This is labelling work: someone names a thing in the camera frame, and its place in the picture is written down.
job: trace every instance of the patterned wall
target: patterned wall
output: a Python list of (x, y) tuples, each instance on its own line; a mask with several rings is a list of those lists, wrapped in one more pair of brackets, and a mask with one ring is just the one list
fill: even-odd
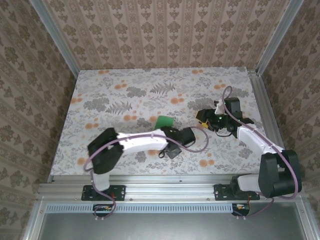
[(284, 144), (320, 217), (320, 1), (305, 0), (263, 74)]
[(79, 68), (255, 68), (289, 0), (44, 0)]
[(0, 239), (23, 234), (74, 85), (29, 1), (0, 0)]

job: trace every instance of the metal frame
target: metal frame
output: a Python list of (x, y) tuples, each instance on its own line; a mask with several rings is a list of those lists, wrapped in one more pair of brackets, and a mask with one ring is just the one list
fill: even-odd
[[(110, 176), (110, 184), (126, 185), (124, 204), (145, 206), (148, 204), (223, 204), (235, 201), (216, 201), (215, 184), (227, 184), (233, 175), (116, 175)], [(54, 176), (52, 183), (41, 184), (36, 203), (26, 228), (24, 240), (38, 239), (45, 218), (47, 205), (52, 203), (83, 205), (81, 194), (84, 185), (91, 183), (89, 176)], [(267, 203), (269, 199), (262, 198), (259, 203)], [(293, 202), (299, 212), (304, 233), (308, 240), (318, 240), (319, 229), (314, 214), (307, 202), (307, 196), (302, 192)], [(288, 202), (276, 198), (276, 203)], [(89, 204), (109, 204), (108, 201), (89, 201)]]
[(50, 36), (52, 37), (55, 45), (59, 49), (60, 53), (62, 54), (65, 62), (68, 64), (70, 70), (72, 71), (75, 78), (78, 78), (79, 72), (81, 70), (80, 66), (78, 65), (73, 53), (72, 49), (68, 47), (66, 41), (63, 38), (63, 35), (57, 28), (55, 21), (50, 15), (44, 1), (42, 0), (30, 0), (31, 4), (33, 5), (35, 11), (39, 15), (41, 21), (43, 22), (46, 30), (49, 32)]
[[(46, 214), (93, 214), (94, 203), (47, 203)], [(117, 214), (213, 214), (232, 213), (232, 203), (134, 203), (117, 202)], [(105, 214), (97, 209), (96, 213)]]
[(258, 76), (253, 69), (248, 70), (248, 76), (251, 81), (254, 97), (261, 115), (265, 135), (276, 145), (284, 148), (280, 131), (272, 110), (268, 94), (261, 76)]
[(279, 44), (284, 38), (288, 28), (297, 15), (304, 0), (292, 0), (289, 2), (278, 26), (276, 27), (272, 38), (266, 46), (259, 63), (256, 66), (256, 70), (259, 76), (261, 76), (266, 70), (270, 60), (275, 54)]

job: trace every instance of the black mounting bracket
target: black mounting bracket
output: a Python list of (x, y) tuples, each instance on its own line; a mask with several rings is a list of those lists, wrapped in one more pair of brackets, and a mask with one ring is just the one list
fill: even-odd
[(238, 185), (238, 177), (233, 176), (230, 184), (216, 184), (214, 188), (214, 197), (216, 201), (246, 201), (260, 200), (259, 194), (254, 191), (241, 191)]
[[(102, 193), (107, 194), (109, 197), (116, 201), (124, 201), (126, 197), (126, 186), (125, 185), (110, 185), (107, 190)], [(97, 193), (92, 185), (83, 186), (82, 201), (111, 201), (109, 198)]]

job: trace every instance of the cable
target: cable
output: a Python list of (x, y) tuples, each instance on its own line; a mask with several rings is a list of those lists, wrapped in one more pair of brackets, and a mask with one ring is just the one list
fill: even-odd
[(226, 137), (230, 137), (231, 134), (232, 134), (232, 132), (230, 132), (230, 134), (228, 134), (228, 135), (219, 135), (219, 134), (218, 134), (218, 131), (215, 131), (215, 134), (216, 134), (218, 137), (226, 138)]
[[(108, 213), (108, 215), (106, 215), (106, 216), (104, 216), (104, 217), (101, 217), (101, 219), (103, 218), (108, 218), (108, 217), (110, 217), (113, 213), (114, 213), (114, 211), (116, 210), (116, 207), (117, 207), (117, 203), (116, 203), (116, 201), (115, 201), (115, 199), (113, 198), (113, 197), (110, 197), (109, 195), (107, 195), (107, 194), (105, 194), (105, 193), (103, 193), (102, 191), (99, 191), (98, 189), (97, 189), (97, 187), (96, 187), (96, 185), (95, 185), (95, 181), (94, 181), (94, 174), (93, 174), (93, 171), (91, 170), (90, 171), (90, 177), (91, 177), (91, 183), (92, 183), (92, 187), (93, 187), (93, 189), (98, 193), (98, 194), (100, 194), (100, 195), (102, 195), (102, 196), (104, 196), (104, 197), (106, 197), (106, 198), (108, 198), (109, 200), (111, 200), (112, 201), (112, 204), (113, 204), (113, 207), (112, 207), (112, 210)], [(95, 209), (94, 209), (94, 216), (95, 216), (95, 219), (97, 220), (99, 217), (97, 216), (97, 209), (100, 209), (100, 208), (103, 208), (103, 206), (97, 206)]]
[(162, 139), (166, 139), (170, 142), (173, 142), (174, 144), (178, 145), (180, 148), (188, 151), (188, 152), (191, 152), (191, 153), (201, 153), (202, 151), (204, 151), (208, 144), (209, 144), (209, 136), (208, 134), (201, 128), (197, 127), (197, 126), (190, 126), (191, 129), (198, 129), (200, 130), (201, 132), (204, 133), (205, 135), (205, 146), (200, 149), (200, 150), (192, 150), (192, 149), (189, 149), (188, 147), (186, 146), (183, 146), (182, 144), (180, 144), (179, 142), (177, 142), (176, 140), (173, 140), (171, 139), (170, 137), (167, 137), (167, 136), (163, 136), (163, 135), (159, 135), (159, 134), (142, 134), (142, 135), (133, 135), (133, 136), (128, 136), (128, 137), (122, 137), (122, 138), (118, 138), (118, 139), (115, 139), (115, 140), (112, 140), (108, 143), (106, 143), (105, 145), (103, 145), (102, 147), (100, 147), (97, 151), (95, 151), (87, 160), (86, 162), (84, 163), (83, 165), (83, 170), (85, 172), (89, 172), (92, 170), (92, 168), (89, 168), (87, 169), (87, 165), (92, 161), (92, 159), (97, 156), (101, 151), (103, 151), (104, 149), (106, 149), (107, 147), (115, 144), (115, 143), (118, 143), (120, 141), (127, 141), (127, 140), (131, 140), (131, 139), (139, 139), (139, 138), (162, 138)]
[[(191, 144), (189, 144), (188, 146), (185, 146), (186, 148), (190, 148), (192, 145), (194, 145), (196, 143), (196, 141), (193, 141)], [(158, 154), (158, 157), (160, 159), (163, 159), (166, 156), (166, 153), (164, 150), (161, 150)]]
[[(194, 142), (189, 145), (189, 146), (183, 146), (182, 144), (180, 144), (179, 142), (177, 142), (176, 140), (173, 140), (167, 136), (163, 136), (163, 135), (159, 135), (159, 134), (142, 134), (142, 135), (134, 135), (134, 136), (128, 136), (128, 137), (122, 137), (122, 138), (118, 138), (118, 139), (115, 139), (115, 140), (112, 140), (108, 143), (106, 143), (105, 145), (103, 145), (102, 147), (100, 147), (97, 151), (95, 151), (88, 159), (87, 161), (85, 162), (85, 164), (83, 165), (83, 170), (85, 172), (90, 172), (90, 177), (91, 177), (91, 183), (92, 183), (92, 186), (93, 186), (93, 189), (100, 195), (108, 198), (109, 200), (112, 201), (113, 203), (113, 207), (112, 207), (112, 210), (108, 213), (108, 215), (104, 216), (104, 217), (101, 217), (101, 219), (103, 220), (104, 218), (108, 218), (110, 217), (114, 211), (116, 210), (116, 207), (117, 207), (117, 204), (116, 204), (116, 201), (110, 197), (109, 195), (103, 193), (102, 191), (99, 191), (95, 185), (95, 181), (94, 181), (94, 175), (93, 175), (93, 167), (92, 168), (89, 168), (87, 169), (87, 165), (92, 161), (92, 159), (97, 156), (101, 151), (103, 151), (104, 149), (106, 149), (107, 147), (115, 144), (115, 143), (118, 143), (120, 141), (127, 141), (127, 140), (131, 140), (131, 139), (138, 139), (138, 138), (163, 138), (163, 139), (166, 139), (168, 141), (171, 141), (173, 142), (174, 144), (178, 145), (180, 148), (184, 149), (184, 150), (187, 150), (188, 152), (191, 152), (191, 153), (200, 153), (202, 151), (204, 151), (208, 144), (209, 144), (209, 136), (208, 134), (201, 128), (197, 127), (197, 126), (191, 126), (190, 128), (192, 129), (199, 129), (200, 131), (202, 131), (205, 135), (205, 146), (200, 149), (200, 150), (192, 150), (192, 149), (189, 149), (190, 146), (192, 146), (194, 144)], [(97, 209), (99, 208), (102, 208), (102, 206), (97, 206), (95, 209), (94, 209), (94, 216), (95, 216), (95, 219), (97, 220), (99, 217), (97, 216)]]
[(247, 204), (249, 205), (249, 208), (250, 208), (250, 196), (249, 196), (249, 194), (248, 194), (248, 202), (247, 202)]
[(285, 163), (285, 165), (288, 167), (291, 175), (292, 175), (292, 178), (293, 178), (293, 182), (294, 182), (294, 193), (292, 196), (280, 196), (280, 198), (283, 198), (283, 199), (287, 199), (287, 200), (291, 200), (291, 199), (294, 199), (297, 194), (298, 194), (298, 179), (297, 179), (297, 176), (293, 170), (293, 168), (291, 167), (290, 163), (287, 161), (287, 159), (285, 158), (285, 156), (283, 156), (283, 154), (274, 146), (274, 144), (272, 142), (270, 142), (266, 137), (264, 137), (260, 132), (258, 132), (257, 130), (255, 130), (253, 127), (243, 123), (242, 121), (240, 121), (239, 119), (236, 119), (232, 113), (227, 109), (227, 106), (226, 106), (226, 102), (225, 102), (225, 94), (226, 94), (226, 91), (227, 89), (230, 89), (230, 93), (228, 94), (228, 96), (226, 98), (228, 98), (231, 93), (232, 93), (232, 87), (231, 86), (227, 86), (224, 90), (223, 90), (223, 93), (222, 93), (222, 102), (224, 103), (224, 110), (225, 112), (235, 121), (237, 121), (238, 123), (240, 123), (242, 126), (250, 129), (251, 131), (253, 131), (255, 134), (257, 134), (266, 144), (268, 144), (268, 146), (270, 148), (272, 148), (279, 156), (280, 158), (283, 160), (283, 162)]
[(274, 203), (275, 199), (272, 197), (271, 198), (271, 202), (269, 202), (266, 206), (264, 206), (263, 208), (261, 208), (259, 211), (256, 211), (255, 213), (252, 213), (250, 215), (247, 216), (243, 216), (240, 212), (233, 210), (234, 213), (238, 214), (239, 217), (243, 217), (243, 219), (247, 219), (247, 218), (252, 218), (258, 214), (260, 214), (261, 212), (263, 212), (264, 210), (268, 209), (273, 203)]

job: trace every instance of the floral wallpaper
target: floral wallpaper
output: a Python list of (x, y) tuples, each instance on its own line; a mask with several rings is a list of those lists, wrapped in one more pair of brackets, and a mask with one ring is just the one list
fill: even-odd
[(22, 237), (75, 79), (28, 0), (0, 0), (0, 239)]
[(44, 0), (79, 69), (254, 69), (289, 0)]
[(282, 139), (320, 219), (320, 1), (305, 0), (263, 73)]
[[(196, 126), (197, 112), (221, 101), (226, 86), (240, 99), (245, 117), (264, 133), (260, 113), (245, 67), (153, 68), (82, 70), (68, 109), (51, 169), (52, 175), (83, 175), (87, 146), (107, 128), (117, 133), (155, 129), (158, 116), (174, 119), (177, 129)], [(201, 149), (205, 136), (193, 131)], [(233, 136), (212, 131), (209, 146), (200, 153), (183, 150), (174, 159), (159, 151), (123, 154), (112, 175), (203, 175), (258, 173), (260, 156)]]

